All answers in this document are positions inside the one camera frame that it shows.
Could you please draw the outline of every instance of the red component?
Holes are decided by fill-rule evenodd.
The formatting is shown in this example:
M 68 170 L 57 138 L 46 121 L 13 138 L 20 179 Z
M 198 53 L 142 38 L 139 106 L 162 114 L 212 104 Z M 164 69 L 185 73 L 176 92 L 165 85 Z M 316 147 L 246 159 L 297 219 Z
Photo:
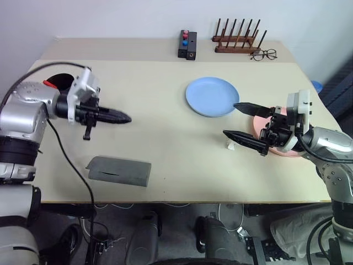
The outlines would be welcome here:
M 46 85 L 46 86 L 48 86 L 48 87 L 52 87 L 52 88 L 57 89 L 56 85 L 50 83 L 50 82 L 47 81 L 47 80 L 44 80 L 44 81 L 43 81 L 43 84 Z

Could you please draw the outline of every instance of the floor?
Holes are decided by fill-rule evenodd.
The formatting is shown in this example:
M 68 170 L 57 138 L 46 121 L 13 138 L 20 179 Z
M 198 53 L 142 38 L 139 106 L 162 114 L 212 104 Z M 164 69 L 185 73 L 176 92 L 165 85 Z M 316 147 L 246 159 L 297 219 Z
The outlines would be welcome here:
M 104 209 L 97 209 L 96 221 L 102 222 L 109 228 L 109 233 L 114 238 L 125 237 L 113 248 L 104 252 L 98 264 L 123 265 L 127 243 L 134 232 L 137 222 L 149 211 L 156 211 L 163 220 L 163 233 L 159 238 L 158 260 L 183 258 L 183 257 L 204 257 L 198 253 L 195 247 L 195 236 L 192 231 L 195 220 L 198 216 L 218 216 L 218 204 L 190 204 L 185 207 L 176 208 L 165 204 L 135 204 L 131 209 L 120 209 L 108 205 Z M 282 211 L 279 214 L 266 216 L 244 217 L 243 227 L 251 236 L 259 236 L 261 239 L 270 238 L 269 225 L 272 220 L 279 216 L 286 216 L 290 213 Z M 228 229 L 237 227 L 242 217 L 242 205 L 222 204 L 221 220 Z M 67 216 L 42 212 L 37 222 L 30 228 L 37 239 L 39 248 L 53 245 L 65 228 L 71 223 L 78 223 L 77 219 L 70 219 Z M 104 229 L 95 226 L 95 233 L 103 234 Z M 245 244 L 238 240 L 235 232 L 237 260 L 239 262 L 253 264 L 252 258 L 245 250 Z M 71 264 L 84 264 L 87 244 L 83 241 L 80 249 Z M 282 264 L 307 264 L 306 259 L 293 261 L 267 262 L 276 265 Z M 314 264 L 328 264 L 324 259 L 313 258 Z

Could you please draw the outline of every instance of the gray cloth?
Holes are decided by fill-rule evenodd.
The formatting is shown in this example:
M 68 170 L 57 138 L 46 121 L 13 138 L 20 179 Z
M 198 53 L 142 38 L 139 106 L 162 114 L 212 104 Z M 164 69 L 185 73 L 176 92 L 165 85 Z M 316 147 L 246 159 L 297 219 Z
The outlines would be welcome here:
M 272 236 L 278 246 L 291 257 L 303 258 L 306 255 L 306 244 L 310 232 L 317 223 L 332 215 L 331 205 L 306 210 L 284 219 L 274 221 L 270 225 Z M 311 253 L 320 252 L 318 234 L 311 241 Z M 326 229 L 322 237 L 323 248 L 328 249 L 329 238 L 335 237 L 332 226 Z

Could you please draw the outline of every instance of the plate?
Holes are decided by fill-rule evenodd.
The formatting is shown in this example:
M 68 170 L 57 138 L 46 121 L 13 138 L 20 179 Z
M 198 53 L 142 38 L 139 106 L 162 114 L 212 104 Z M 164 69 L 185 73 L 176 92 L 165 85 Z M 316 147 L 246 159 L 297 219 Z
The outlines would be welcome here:
M 221 117 L 231 113 L 239 103 L 239 93 L 229 82 L 217 77 L 203 77 L 186 88 L 186 100 L 191 108 L 206 117 Z
M 282 115 L 287 115 L 286 107 L 282 107 L 281 114 Z M 259 117 L 259 116 L 254 116 L 253 125 L 254 125 L 254 132 L 255 132 L 255 135 L 256 135 L 257 138 L 259 138 L 259 136 L 260 136 L 261 129 L 266 127 L 266 124 L 269 123 L 270 120 L 271 120 L 271 117 L 262 118 L 262 117 Z M 280 156 L 300 157 L 299 153 L 298 152 L 294 152 L 294 151 L 289 151 L 289 152 L 283 153 L 283 152 L 279 151 L 275 147 L 272 147 L 269 150 L 272 153 L 276 153 L 277 155 L 280 155 Z

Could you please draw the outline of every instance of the pink plate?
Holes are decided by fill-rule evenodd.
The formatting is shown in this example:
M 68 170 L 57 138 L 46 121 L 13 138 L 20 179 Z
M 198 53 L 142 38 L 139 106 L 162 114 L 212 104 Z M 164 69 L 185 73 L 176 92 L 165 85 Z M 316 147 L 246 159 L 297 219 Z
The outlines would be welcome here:
M 282 107 L 281 114 L 283 114 L 283 115 L 287 114 L 286 107 Z M 259 136 L 260 136 L 261 129 L 266 127 L 266 124 L 270 122 L 270 119 L 271 119 L 271 117 L 265 119 L 265 118 L 261 118 L 259 116 L 254 116 L 253 125 L 254 125 L 254 132 L 255 132 L 255 135 L 257 138 L 259 138 Z M 300 157 L 298 152 L 289 151 L 289 152 L 283 153 L 283 152 L 278 151 L 277 148 L 275 148 L 275 147 L 270 148 L 270 151 L 273 153 L 276 153 L 277 155 L 280 155 L 280 156 Z

